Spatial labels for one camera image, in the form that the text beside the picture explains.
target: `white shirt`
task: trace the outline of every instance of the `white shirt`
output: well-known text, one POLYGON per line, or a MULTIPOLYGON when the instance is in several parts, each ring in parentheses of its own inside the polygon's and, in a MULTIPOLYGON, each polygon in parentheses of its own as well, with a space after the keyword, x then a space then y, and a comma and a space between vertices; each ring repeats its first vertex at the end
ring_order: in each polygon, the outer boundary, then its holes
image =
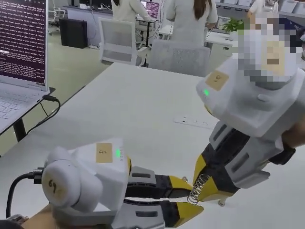
POLYGON ((114 20, 135 23, 139 14, 145 21, 154 21, 139 0, 120 0, 118 6, 111 0, 111 4, 114 20))
MULTIPOLYGON (((265 6, 265 0, 256 0, 252 4, 252 6, 249 9, 249 11, 251 13, 255 13, 255 14, 262 13, 262 12, 264 12, 264 6, 265 6)), ((272 12, 274 12, 274 13, 278 12, 278 3, 277 2, 274 3, 273 11, 272 12)))
POLYGON ((206 4, 203 16, 197 21, 193 10, 193 0, 171 0, 166 18, 174 21, 172 40, 176 42, 190 42, 204 45, 205 24, 218 21, 216 3, 212 0, 212 9, 206 4))

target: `potted plant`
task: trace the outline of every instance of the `potted plant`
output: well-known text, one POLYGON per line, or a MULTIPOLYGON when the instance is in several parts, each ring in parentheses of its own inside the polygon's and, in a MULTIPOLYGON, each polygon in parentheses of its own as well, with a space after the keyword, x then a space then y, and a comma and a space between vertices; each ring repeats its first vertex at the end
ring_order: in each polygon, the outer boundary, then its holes
POLYGON ((244 29, 244 21, 231 18, 226 24, 224 24, 223 29, 230 34, 232 40, 235 40, 237 37, 237 31, 244 29))

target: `power outlet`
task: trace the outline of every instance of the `power outlet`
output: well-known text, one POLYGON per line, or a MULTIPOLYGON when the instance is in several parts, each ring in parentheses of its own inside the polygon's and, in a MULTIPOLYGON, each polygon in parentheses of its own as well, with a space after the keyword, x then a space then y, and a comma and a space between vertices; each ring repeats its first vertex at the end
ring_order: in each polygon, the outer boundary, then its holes
POLYGON ((180 123, 180 124, 184 124, 184 125, 192 125, 192 126, 201 127, 201 128, 205 128, 205 129, 211 129, 211 130, 214 129, 214 127, 217 123, 217 121, 208 122, 208 121, 203 121, 200 119, 190 118, 188 116, 177 117, 173 121, 175 123, 180 123))

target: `black desk leg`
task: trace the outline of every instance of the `black desk leg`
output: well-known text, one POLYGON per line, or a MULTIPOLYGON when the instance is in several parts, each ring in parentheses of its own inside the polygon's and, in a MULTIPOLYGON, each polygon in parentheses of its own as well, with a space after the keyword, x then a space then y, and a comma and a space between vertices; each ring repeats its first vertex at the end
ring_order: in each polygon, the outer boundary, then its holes
POLYGON ((149 29, 150 29, 151 23, 147 23, 147 31, 146 31, 146 44, 145 46, 148 47, 148 40, 149 40, 149 29))
POLYGON ((15 122, 13 126, 17 141, 19 142, 27 135, 22 118, 15 122))

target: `office chair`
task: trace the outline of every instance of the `office chair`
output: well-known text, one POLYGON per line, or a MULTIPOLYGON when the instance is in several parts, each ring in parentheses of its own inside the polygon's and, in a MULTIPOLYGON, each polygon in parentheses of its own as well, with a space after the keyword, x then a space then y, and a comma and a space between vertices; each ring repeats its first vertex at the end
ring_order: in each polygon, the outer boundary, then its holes
POLYGON ((155 39, 149 68, 174 73, 206 76, 210 49, 184 42, 155 39))
POLYGON ((61 7, 63 5, 68 6, 68 1, 58 1, 58 0, 50 0, 49 1, 49 25, 55 26, 56 31, 60 32, 59 29, 59 20, 63 19, 66 15, 66 11, 62 10, 61 7))
POLYGON ((135 25, 133 22, 99 18, 101 33, 101 62, 119 62, 142 66, 145 63, 148 48, 137 51, 135 25))

